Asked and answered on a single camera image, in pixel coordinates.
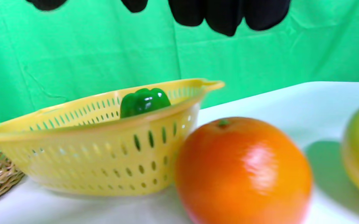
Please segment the person's right hand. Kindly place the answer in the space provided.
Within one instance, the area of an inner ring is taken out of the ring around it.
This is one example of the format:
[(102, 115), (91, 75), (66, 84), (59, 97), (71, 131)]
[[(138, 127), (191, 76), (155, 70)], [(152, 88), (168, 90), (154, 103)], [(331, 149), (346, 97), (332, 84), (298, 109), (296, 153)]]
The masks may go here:
[(183, 27), (208, 27), (232, 37), (242, 21), (253, 31), (266, 31), (287, 17), (290, 0), (166, 0), (174, 21)]

